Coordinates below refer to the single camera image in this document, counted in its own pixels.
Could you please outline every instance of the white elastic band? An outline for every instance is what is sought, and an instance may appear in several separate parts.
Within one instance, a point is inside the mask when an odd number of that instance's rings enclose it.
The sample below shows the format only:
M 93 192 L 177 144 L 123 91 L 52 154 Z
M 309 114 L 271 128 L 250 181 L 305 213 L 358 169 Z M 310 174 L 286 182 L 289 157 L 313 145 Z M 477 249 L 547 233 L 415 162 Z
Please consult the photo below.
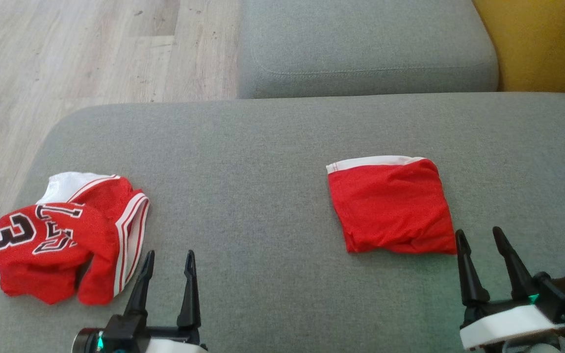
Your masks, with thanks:
M 426 159 L 423 157 L 407 157 L 407 156 L 373 156 L 345 159 L 326 166 L 328 174 L 338 172 L 339 170 L 347 170 L 354 167 L 364 165 L 406 165 Z

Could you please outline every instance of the gray couch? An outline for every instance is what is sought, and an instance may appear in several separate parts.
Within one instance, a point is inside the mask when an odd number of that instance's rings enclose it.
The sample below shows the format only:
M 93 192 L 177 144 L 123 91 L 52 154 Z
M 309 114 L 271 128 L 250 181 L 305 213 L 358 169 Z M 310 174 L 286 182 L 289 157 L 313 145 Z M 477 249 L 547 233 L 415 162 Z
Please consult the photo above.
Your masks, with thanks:
M 470 0 L 244 0 L 240 98 L 494 91 Z
M 351 55 L 346 63 L 323 61 L 328 70 L 349 70 L 359 60 L 360 70 L 366 70 L 382 65 L 379 59 L 390 54 L 386 58 L 395 67 L 435 67 L 424 74 L 385 70 L 285 81 L 259 76 L 244 62 L 241 90 L 254 97 L 493 90 L 495 58 L 488 40 L 480 38 L 476 13 L 456 7 L 466 1 L 445 2 L 449 9 L 415 23 L 428 25 L 426 31 L 410 29 L 417 33 L 415 40 L 402 40 L 411 45 L 409 51 L 383 48 L 379 54 Z M 268 3 L 294 16 L 309 6 Z M 323 11 L 367 20 L 356 13 L 364 4 L 347 3 L 335 1 Z M 421 1 L 410 4 L 390 19 L 424 7 Z M 258 13 L 259 6 L 247 8 Z M 262 43 L 271 34 L 267 23 L 288 27 L 275 17 L 250 14 L 245 20 L 260 23 L 265 32 L 257 38 Z M 377 12 L 374 23 L 384 15 Z M 443 43 L 428 49 L 437 40 L 426 36 L 443 30 L 437 27 L 441 23 L 429 22 L 438 16 L 461 23 L 446 26 L 465 23 L 473 31 L 451 32 L 452 47 Z M 297 42 L 323 45 L 315 53 L 328 52 L 323 36 L 304 37 L 320 36 L 320 27 L 302 23 L 310 29 L 306 34 L 286 37 L 269 49 Z M 406 23 L 393 29 L 404 35 Z M 359 31 L 348 42 L 353 46 L 365 28 L 356 24 L 342 23 Z M 250 32 L 258 26 L 249 27 L 245 36 L 256 36 L 257 31 Z M 377 40 L 372 37 L 367 49 Z M 470 40 L 475 49 L 462 40 Z M 363 49 L 359 45 L 354 51 Z M 301 72 L 320 66 L 300 60 L 294 51 L 282 53 L 286 61 L 259 52 L 263 60 L 273 60 L 271 67 Z M 457 69 L 437 70 L 430 58 Z M 491 236 L 493 226 L 502 226 L 532 272 L 565 276 L 565 94 L 426 93 L 93 107 L 52 130 L 17 206 L 36 202 L 50 175 L 69 170 L 120 174 L 143 188 L 151 199 L 144 251 L 156 250 L 148 323 L 175 322 L 184 284 L 181 268 L 186 251 L 193 249 L 202 340 L 211 352 L 461 352 L 463 307 L 454 257 L 345 251 L 325 166 L 378 154 L 425 156 L 437 164 L 455 228 L 468 234 L 493 299 L 508 298 L 510 288 Z M 46 306 L 30 297 L 9 298 L 0 290 L 0 352 L 68 352 L 80 328 L 103 326 L 123 310 L 130 289 L 105 307 L 85 307 L 75 299 Z

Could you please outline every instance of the jersey number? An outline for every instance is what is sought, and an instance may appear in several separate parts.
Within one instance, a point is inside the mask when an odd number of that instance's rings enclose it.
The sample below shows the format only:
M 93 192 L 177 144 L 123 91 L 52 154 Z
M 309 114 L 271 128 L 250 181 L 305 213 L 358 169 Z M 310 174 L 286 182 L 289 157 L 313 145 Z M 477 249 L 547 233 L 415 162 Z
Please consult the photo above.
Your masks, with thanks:
M 36 236 L 34 224 L 25 214 L 10 215 L 9 227 L 0 228 L 0 250 L 32 241 Z
M 71 210 L 56 206 L 36 206 L 36 217 L 47 226 L 47 236 L 45 241 L 32 251 L 34 255 L 41 252 L 60 251 L 66 247 L 76 246 L 74 231 L 67 228 L 58 229 L 56 222 L 51 221 L 50 212 L 69 215 L 71 218 L 80 218 L 82 209 L 74 208 Z M 10 215 L 10 224 L 11 226 L 0 228 L 0 250 L 33 241 L 36 237 L 36 227 L 25 214 Z

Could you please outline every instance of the folded red cloth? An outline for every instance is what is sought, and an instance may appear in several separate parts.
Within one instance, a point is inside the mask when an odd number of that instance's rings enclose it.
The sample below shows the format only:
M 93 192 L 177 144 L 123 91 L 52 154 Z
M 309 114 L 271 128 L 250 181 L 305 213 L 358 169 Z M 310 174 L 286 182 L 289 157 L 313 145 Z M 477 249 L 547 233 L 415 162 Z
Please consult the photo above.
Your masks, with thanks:
M 0 219 L 0 286 L 54 304 L 76 293 L 108 304 L 134 274 L 148 197 L 118 175 L 67 172 L 50 178 L 35 205 Z
M 437 167 L 421 157 L 374 156 L 327 166 L 348 252 L 457 254 Z

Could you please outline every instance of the green led light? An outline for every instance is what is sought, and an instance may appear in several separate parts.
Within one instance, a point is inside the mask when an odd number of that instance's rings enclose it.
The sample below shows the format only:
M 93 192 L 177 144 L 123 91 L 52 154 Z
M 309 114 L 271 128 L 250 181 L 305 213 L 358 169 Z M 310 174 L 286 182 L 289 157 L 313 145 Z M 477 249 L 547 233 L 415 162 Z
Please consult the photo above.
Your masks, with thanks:
M 540 294 L 529 295 L 529 300 L 531 301 L 531 305 L 536 303 L 536 300 L 538 300 L 539 296 Z
M 103 351 L 103 340 L 102 340 L 102 335 L 99 335 L 99 339 L 97 339 L 97 348 L 99 348 L 100 351 Z

